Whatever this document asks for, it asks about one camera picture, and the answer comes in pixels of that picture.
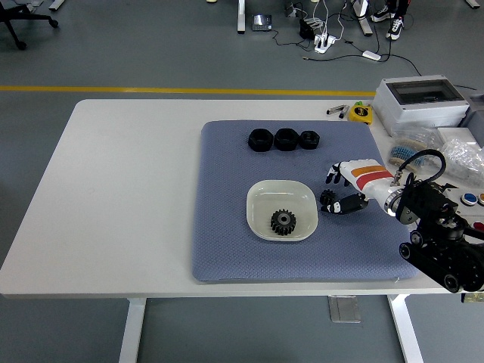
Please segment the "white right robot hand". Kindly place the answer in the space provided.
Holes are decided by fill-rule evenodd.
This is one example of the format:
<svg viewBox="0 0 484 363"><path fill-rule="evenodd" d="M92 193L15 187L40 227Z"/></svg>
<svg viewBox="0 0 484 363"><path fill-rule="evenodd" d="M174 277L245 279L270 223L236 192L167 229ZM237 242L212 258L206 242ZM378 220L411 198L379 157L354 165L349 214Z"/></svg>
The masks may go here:
<svg viewBox="0 0 484 363"><path fill-rule="evenodd" d="M394 176L376 160L350 160L333 164L325 182L337 184L341 179L345 187L353 186L356 193L336 200L334 192L325 190L320 198L323 212L349 214L364 209L369 200L375 199L384 212L395 215L390 204L396 199L400 187L391 185Z"/></svg>

